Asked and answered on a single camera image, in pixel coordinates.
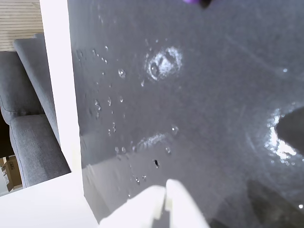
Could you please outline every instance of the dark gray panel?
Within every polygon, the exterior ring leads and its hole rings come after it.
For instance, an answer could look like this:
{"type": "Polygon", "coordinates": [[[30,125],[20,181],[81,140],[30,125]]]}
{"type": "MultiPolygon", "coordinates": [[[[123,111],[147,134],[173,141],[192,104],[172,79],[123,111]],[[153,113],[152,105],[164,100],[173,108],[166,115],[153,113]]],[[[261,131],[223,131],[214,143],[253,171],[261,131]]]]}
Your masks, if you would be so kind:
{"type": "Polygon", "coordinates": [[[301,227],[303,151],[276,125],[303,106],[303,1],[68,7],[85,196],[98,220],[174,178],[213,228],[301,227]]]}

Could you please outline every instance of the white plastic part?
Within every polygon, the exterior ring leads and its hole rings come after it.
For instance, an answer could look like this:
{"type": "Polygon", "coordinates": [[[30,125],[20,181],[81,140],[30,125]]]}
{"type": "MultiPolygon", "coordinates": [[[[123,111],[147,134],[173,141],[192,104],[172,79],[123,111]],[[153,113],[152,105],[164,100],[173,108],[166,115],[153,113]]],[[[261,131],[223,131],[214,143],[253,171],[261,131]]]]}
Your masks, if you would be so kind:
{"type": "Polygon", "coordinates": [[[170,212],[170,228],[209,228],[199,207],[178,180],[167,180],[165,210],[170,212]]]}
{"type": "Polygon", "coordinates": [[[151,228],[154,219],[159,220],[162,215],[165,195],[164,187],[151,186],[102,219],[99,227],[151,228]]]}
{"type": "Polygon", "coordinates": [[[167,180],[166,188],[151,186],[128,200],[110,216],[101,220],[100,228],[151,228],[159,220],[162,207],[170,212],[170,228],[209,228],[199,207],[178,180],[167,180]]]}

